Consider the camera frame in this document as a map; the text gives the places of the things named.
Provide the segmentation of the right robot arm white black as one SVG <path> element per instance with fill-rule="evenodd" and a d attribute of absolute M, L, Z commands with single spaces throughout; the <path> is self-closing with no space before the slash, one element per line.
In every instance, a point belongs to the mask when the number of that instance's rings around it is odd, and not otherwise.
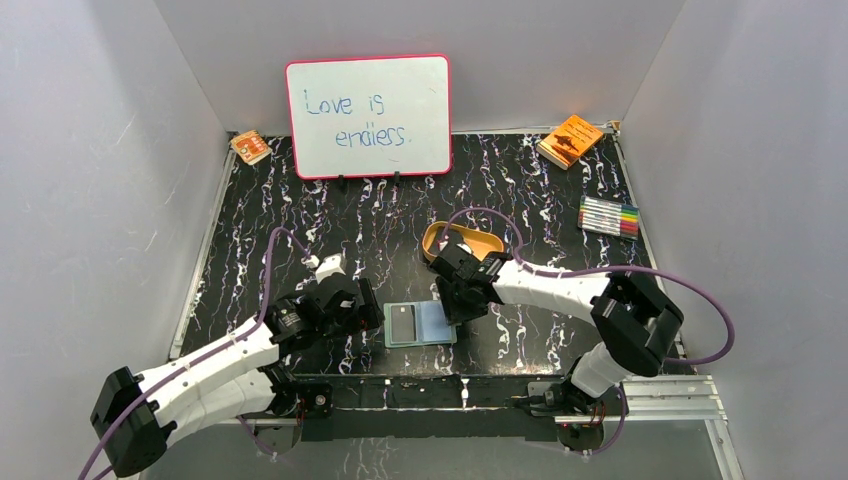
<path fill-rule="evenodd" d="M 590 413 L 611 387 L 633 376 L 657 376 L 684 320 L 645 269 L 544 271 L 506 252 L 479 259 L 457 244 L 429 267 L 451 324 L 481 318 L 493 304 L 537 307 L 592 324 L 599 343 L 570 368 L 558 391 L 577 414 Z"/>

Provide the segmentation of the mint green card holder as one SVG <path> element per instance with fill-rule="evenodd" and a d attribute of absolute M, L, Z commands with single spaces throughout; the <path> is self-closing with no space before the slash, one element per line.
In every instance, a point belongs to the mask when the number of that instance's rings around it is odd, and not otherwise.
<path fill-rule="evenodd" d="M 398 304 L 410 304 L 415 308 L 417 337 L 413 343 L 393 344 L 390 339 L 389 307 Z M 389 349 L 427 345 L 452 345 L 457 342 L 456 327 L 448 324 L 444 309 L 439 300 L 386 303 L 384 305 L 384 316 L 384 342 Z"/>

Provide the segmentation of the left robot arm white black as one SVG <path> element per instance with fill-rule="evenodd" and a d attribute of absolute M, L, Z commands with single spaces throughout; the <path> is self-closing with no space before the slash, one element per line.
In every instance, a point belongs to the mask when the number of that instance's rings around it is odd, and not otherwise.
<path fill-rule="evenodd" d="M 230 334 L 190 355 L 139 373 L 121 367 L 101 387 L 90 422 L 118 478 L 152 466 L 169 447 L 220 420 L 245 413 L 286 416 L 300 393 L 282 361 L 315 343 L 379 327 L 369 279 L 332 273 L 291 292 Z"/>

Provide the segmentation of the orange oval tray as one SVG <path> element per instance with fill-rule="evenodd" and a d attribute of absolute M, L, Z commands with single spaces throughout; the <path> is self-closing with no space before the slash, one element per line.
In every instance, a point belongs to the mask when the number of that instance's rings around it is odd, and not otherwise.
<path fill-rule="evenodd" d="M 491 252 L 506 250 L 504 242 L 494 234 L 457 224 L 451 224 L 445 232 L 446 226 L 446 221 L 436 221 L 426 229 L 420 246 L 425 263 L 432 262 L 448 244 L 464 246 L 478 260 L 483 260 Z"/>

